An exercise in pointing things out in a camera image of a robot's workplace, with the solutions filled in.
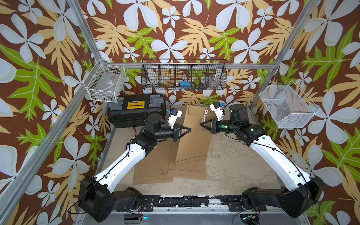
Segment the brown kraft file bag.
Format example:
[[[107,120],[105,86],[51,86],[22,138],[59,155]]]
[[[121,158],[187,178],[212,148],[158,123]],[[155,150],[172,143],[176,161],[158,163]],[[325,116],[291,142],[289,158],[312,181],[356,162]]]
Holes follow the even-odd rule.
[[[168,168],[172,152],[172,140],[159,142],[143,160],[135,166],[133,184],[154,184],[173,182],[168,176]]]

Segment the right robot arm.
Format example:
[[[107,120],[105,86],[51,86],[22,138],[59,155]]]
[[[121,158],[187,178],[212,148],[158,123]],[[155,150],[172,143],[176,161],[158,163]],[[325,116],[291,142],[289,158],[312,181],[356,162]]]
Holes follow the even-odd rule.
[[[313,178],[300,169],[277,147],[260,125],[250,123],[248,110],[244,105],[231,105],[229,120],[224,120],[225,108],[225,105],[220,103],[210,105],[216,118],[203,120],[201,126],[212,134],[235,134],[235,139],[243,141],[259,154],[284,184],[281,189],[247,189],[241,197],[243,208],[250,210],[259,205],[273,206],[281,208],[290,217],[297,218],[318,203],[325,186],[323,180],[319,177]]]

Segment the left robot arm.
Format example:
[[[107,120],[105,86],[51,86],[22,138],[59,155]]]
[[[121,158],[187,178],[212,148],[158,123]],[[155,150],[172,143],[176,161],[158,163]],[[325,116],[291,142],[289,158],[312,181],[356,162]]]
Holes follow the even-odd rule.
[[[165,121],[159,113],[151,113],[145,120],[142,131],[129,143],[125,152],[108,168],[96,174],[87,176],[81,181],[78,206],[97,222],[104,221],[112,211],[140,208],[142,194],[129,187],[124,191],[115,191],[122,178],[141,160],[143,160],[160,141],[171,138],[178,141],[191,128],[177,124],[182,111],[172,108],[168,120]]]

